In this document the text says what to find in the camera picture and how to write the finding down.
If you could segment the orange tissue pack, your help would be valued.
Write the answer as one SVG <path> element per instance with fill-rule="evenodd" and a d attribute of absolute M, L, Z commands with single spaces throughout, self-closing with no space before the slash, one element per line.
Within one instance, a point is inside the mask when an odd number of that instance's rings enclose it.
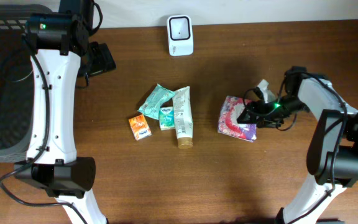
<path fill-rule="evenodd" d="M 129 119 L 129 125 L 136 141 L 152 135 L 146 118 L 142 114 Z"/>

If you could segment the teal Kleenex tissue pack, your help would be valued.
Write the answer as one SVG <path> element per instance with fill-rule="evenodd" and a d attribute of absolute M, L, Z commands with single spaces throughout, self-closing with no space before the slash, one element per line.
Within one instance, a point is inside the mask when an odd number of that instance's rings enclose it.
<path fill-rule="evenodd" d="M 160 108 L 159 126 L 162 131 L 175 128 L 172 106 Z"/>

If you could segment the white conditioner tube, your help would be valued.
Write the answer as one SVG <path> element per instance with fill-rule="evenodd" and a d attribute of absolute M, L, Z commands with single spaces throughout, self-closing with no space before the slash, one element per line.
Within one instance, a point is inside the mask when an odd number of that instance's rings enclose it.
<path fill-rule="evenodd" d="M 193 147 L 193 118 L 191 113 L 190 86 L 175 91 L 173 100 L 173 117 L 178 148 Z"/>

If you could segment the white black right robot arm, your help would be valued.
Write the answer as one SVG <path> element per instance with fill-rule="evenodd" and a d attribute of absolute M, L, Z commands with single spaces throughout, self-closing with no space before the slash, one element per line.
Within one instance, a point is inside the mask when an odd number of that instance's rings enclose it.
<path fill-rule="evenodd" d="M 323 74 L 293 66 L 277 96 L 266 81 L 253 88 L 258 101 L 245 102 L 239 124 L 280 129 L 284 119 L 309 111 L 317 126 L 308 148 L 308 175 L 295 198 L 282 207 L 275 223 L 317 223 L 328 205 L 358 181 L 358 110 L 335 91 Z"/>

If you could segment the red purple tissue pack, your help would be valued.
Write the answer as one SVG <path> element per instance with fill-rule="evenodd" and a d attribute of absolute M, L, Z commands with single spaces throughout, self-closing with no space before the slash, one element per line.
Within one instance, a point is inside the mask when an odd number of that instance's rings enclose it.
<path fill-rule="evenodd" d="M 255 124 L 239 124 L 238 117 L 244 110 L 242 98 L 227 96 L 221 107 L 218 119 L 218 133 L 227 136 L 254 142 L 257 139 Z"/>

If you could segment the teal wet wipes pack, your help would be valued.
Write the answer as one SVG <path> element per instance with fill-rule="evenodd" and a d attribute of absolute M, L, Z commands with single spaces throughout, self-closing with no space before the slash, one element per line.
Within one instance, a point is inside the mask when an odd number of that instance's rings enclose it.
<path fill-rule="evenodd" d="M 175 96 L 175 92 L 157 84 L 144 103 L 139 107 L 138 112 L 152 119 L 159 119 L 161 106 Z"/>

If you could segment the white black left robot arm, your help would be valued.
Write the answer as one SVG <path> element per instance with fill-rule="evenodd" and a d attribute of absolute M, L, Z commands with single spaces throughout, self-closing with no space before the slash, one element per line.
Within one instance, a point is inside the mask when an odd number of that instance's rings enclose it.
<path fill-rule="evenodd" d="M 73 223 L 108 222 L 92 189 L 95 160 L 77 155 L 73 134 L 77 78 L 116 68 L 108 46 L 90 42 L 100 13 L 94 1 L 62 1 L 57 12 L 31 15 L 23 37 L 34 71 L 32 137 L 13 174 L 54 198 Z"/>

